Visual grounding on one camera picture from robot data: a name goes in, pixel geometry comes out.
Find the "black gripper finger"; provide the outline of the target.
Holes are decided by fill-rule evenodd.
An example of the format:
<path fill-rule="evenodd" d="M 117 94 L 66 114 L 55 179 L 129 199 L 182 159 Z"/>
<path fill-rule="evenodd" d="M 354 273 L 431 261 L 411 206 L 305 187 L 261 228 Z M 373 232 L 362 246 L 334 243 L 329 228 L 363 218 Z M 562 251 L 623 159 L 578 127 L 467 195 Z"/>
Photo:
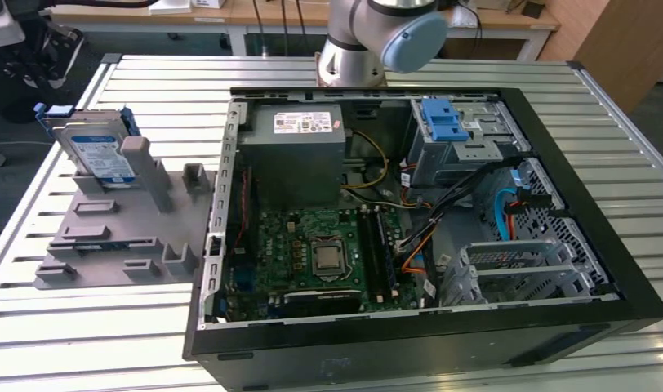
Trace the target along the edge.
<path fill-rule="evenodd" d="M 47 24 L 41 48 L 41 64 L 54 90 L 59 89 L 66 82 L 83 43 L 85 34 L 79 29 L 59 24 Z"/>

